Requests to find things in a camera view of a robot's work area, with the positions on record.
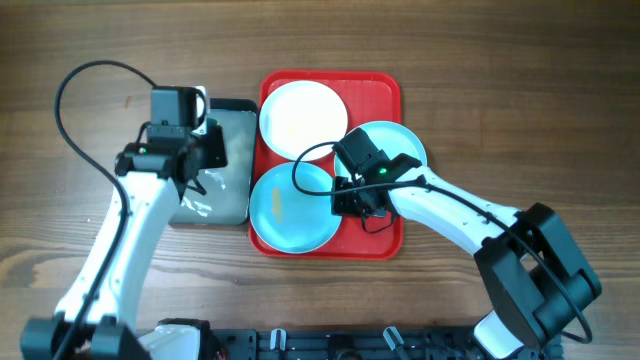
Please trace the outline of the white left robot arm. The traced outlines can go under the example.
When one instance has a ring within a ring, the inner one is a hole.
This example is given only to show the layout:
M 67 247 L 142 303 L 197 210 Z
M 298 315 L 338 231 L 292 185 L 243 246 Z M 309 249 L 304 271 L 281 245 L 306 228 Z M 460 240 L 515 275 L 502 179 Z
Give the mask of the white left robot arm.
M 147 139 L 117 155 L 107 176 L 113 197 L 89 256 L 52 318 L 27 322 L 24 358 L 211 358 L 206 321 L 169 319 L 136 334 L 143 283 L 165 227 L 186 191 L 207 192 L 198 173 L 227 164 L 222 129 L 208 111 L 202 87 L 153 88 Z

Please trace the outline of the light blue plate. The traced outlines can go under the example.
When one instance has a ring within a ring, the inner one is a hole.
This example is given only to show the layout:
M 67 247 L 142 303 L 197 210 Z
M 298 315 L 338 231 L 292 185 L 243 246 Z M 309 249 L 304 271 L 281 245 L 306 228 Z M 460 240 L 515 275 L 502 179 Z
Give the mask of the light blue plate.
M 249 217 L 257 235 L 271 248 L 302 254 L 324 246 L 338 231 L 342 217 L 331 213 L 328 196 L 307 195 L 329 191 L 333 178 L 320 167 L 284 163 L 268 170 L 254 186 Z
M 370 142 L 376 146 L 377 150 L 375 153 L 380 150 L 384 151 L 389 161 L 392 161 L 400 154 L 406 154 L 409 157 L 419 160 L 421 163 L 420 166 L 428 165 L 424 145 L 417 135 L 407 127 L 391 121 L 371 121 L 353 128 L 346 133 L 342 140 L 351 140 L 351 135 L 358 133 L 357 129 L 366 133 Z M 379 170 L 381 168 L 385 168 L 386 173 L 380 173 Z M 375 165 L 374 173 L 371 173 L 374 177 L 373 181 L 369 182 L 369 180 L 365 180 L 365 184 L 395 182 L 395 179 L 392 180 L 392 177 L 395 175 L 390 175 L 391 168 L 391 165 Z M 342 177 L 348 181 L 353 181 L 350 172 L 337 154 L 334 157 L 334 172 L 335 179 Z

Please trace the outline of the light blue plate front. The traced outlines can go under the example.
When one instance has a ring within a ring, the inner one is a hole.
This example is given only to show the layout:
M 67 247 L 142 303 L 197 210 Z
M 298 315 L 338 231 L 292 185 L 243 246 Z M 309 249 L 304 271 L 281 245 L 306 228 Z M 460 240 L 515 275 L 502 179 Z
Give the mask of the light blue plate front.
M 329 191 L 333 178 L 320 167 L 284 163 L 268 170 L 254 186 L 249 217 L 257 235 L 271 248 L 302 254 L 324 246 L 338 231 L 342 217 L 331 213 L 328 196 L 307 195 Z

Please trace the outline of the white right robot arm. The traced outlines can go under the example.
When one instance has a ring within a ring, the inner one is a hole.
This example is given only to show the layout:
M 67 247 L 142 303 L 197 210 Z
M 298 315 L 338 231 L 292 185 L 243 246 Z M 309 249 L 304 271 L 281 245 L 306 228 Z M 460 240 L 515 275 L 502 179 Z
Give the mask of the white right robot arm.
M 472 353 L 507 359 L 525 347 L 540 349 L 573 320 L 584 330 L 579 342 L 591 341 L 583 311 L 602 286 L 550 207 L 536 203 L 522 211 L 484 200 L 417 158 L 389 157 L 361 127 L 332 149 L 347 170 L 334 180 L 334 213 L 412 220 L 474 258 L 493 309 L 473 329 Z

